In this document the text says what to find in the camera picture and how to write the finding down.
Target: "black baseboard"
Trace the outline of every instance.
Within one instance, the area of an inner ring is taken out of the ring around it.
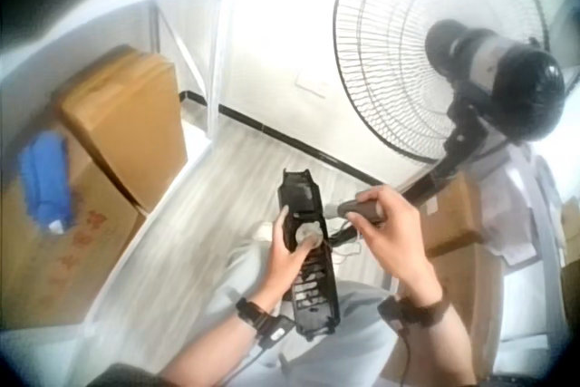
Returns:
[[[195,94],[194,92],[191,92],[191,91],[182,92],[180,95],[181,100],[183,100],[183,96],[185,98],[188,98],[188,99],[194,101],[194,102],[197,102],[199,104],[203,104],[204,106],[207,105],[206,99],[204,99],[199,94]],[[249,126],[253,129],[256,129],[257,131],[261,131],[261,132],[265,133],[266,135],[268,135],[276,140],[280,140],[284,144],[287,144],[290,147],[294,147],[295,149],[300,150],[303,153],[306,153],[308,156],[312,156],[313,158],[316,158],[316,159],[326,163],[327,165],[330,165],[331,167],[339,169],[340,171],[348,174],[349,176],[353,176],[354,178],[356,178],[364,183],[367,183],[367,184],[372,185],[372,186],[383,184],[380,180],[377,180],[376,178],[358,170],[357,168],[351,167],[349,164],[344,163],[341,160],[338,160],[338,159],[324,153],[323,151],[320,151],[319,149],[316,149],[316,148],[314,148],[314,147],[312,147],[312,146],[310,146],[310,145],[308,145],[300,140],[297,140],[295,138],[291,138],[288,135],[284,135],[284,133],[282,133],[281,131],[277,131],[276,129],[272,129],[271,127],[266,126],[265,124],[261,123],[260,121],[256,121],[253,118],[250,118],[241,112],[235,111],[231,108],[228,108],[227,106],[224,106],[223,104],[219,105],[219,113],[226,115],[227,117],[231,118],[232,120],[239,121],[239,122],[245,124],[246,126]]]

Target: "electric fan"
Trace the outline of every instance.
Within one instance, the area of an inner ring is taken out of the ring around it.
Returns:
[[[534,140],[565,101],[539,0],[336,0],[334,53],[366,126],[432,165],[403,195],[415,205],[468,160]],[[352,227],[331,236],[339,246]]]

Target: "person's left hand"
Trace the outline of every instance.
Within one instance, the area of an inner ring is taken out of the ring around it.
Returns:
[[[264,281],[264,288],[269,292],[279,295],[279,299],[290,288],[300,267],[308,256],[310,250],[316,244],[316,236],[307,237],[306,240],[291,253],[284,243],[283,225],[288,215],[288,206],[284,206],[276,218],[272,230],[272,246],[270,247],[270,258],[268,260],[268,270]]]

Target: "blue cloth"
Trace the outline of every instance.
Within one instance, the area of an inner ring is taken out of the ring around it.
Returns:
[[[44,131],[19,156],[28,215],[45,230],[54,221],[63,229],[73,222],[64,137]]]

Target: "fan stand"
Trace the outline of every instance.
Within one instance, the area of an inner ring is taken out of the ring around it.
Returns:
[[[445,157],[402,193],[416,208],[445,188],[457,174],[460,165],[478,153],[488,138],[488,129],[470,103],[472,92],[465,91],[468,88],[461,83],[454,85],[456,91],[447,115],[454,122],[455,129],[443,144]],[[328,242],[331,247],[336,248],[355,237],[356,229],[350,226],[334,233]]]

